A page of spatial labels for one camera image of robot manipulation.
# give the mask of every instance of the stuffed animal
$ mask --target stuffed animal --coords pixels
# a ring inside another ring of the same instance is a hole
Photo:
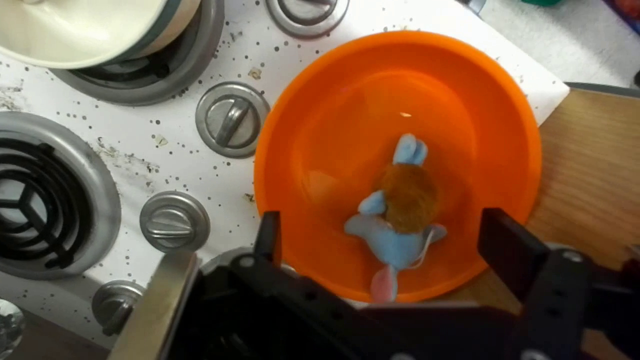
[[[374,302],[395,302],[398,273],[421,266],[428,247],[447,236],[447,228],[435,224],[438,198],[423,169],[426,156],[426,145],[404,134],[380,191],[367,196],[358,214],[344,224],[344,230],[362,238],[385,265],[372,279]]]

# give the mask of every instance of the white pot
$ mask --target white pot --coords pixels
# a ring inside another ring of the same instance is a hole
[[[0,0],[0,53],[77,70],[149,57],[176,40],[200,0]]]

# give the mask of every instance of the orange bowl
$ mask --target orange bowl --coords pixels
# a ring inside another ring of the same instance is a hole
[[[329,291],[369,302],[380,263],[343,224],[377,191],[404,132],[428,149],[438,222],[448,238],[401,274],[401,302],[451,292],[486,265],[481,212],[525,222],[540,185],[540,137],[517,83],[453,39],[386,32],[348,42],[308,67],[260,134],[257,202],[283,214],[281,261]]]

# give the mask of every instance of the wooden board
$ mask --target wooden board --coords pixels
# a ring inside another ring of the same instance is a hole
[[[619,269],[640,243],[640,99],[575,91],[540,134],[543,189],[529,230]],[[492,273],[440,301],[520,309]],[[601,334],[588,334],[587,348],[624,358]]]

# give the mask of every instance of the white stovetop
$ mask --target white stovetop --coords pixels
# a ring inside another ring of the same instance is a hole
[[[538,123],[568,92],[561,79],[453,0],[352,0],[340,29],[321,40],[294,40],[281,32],[264,0],[227,0],[227,22],[221,57],[200,81],[181,99],[149,108],[93,100],[64,87],[48,70],[0,58],[0,108],[5,104],[34,113],[72,128],[101,153],[123,198],[121,238],[101,266],[88,271],[84,279],[64,282],[29,282],[0,274],[5,285],[0,299],[15,301],[95,342],[110,344],[101,336],[88,301],[99,285],[110,281],[149,285],[163,254],[143,238],[138,212],[163,191],[191,192],[207,206],[213,236],[199,253],[203,261],[252,244],[258,228],[250,201],[252,160],[217,156],[203,145],[194,127],[196,102],[218,83],[247,83],[264,91],[266,100],[275,104],[297,72],[336,44],[385,29],[421,29],[462,39],[496,58],[529,94]]]

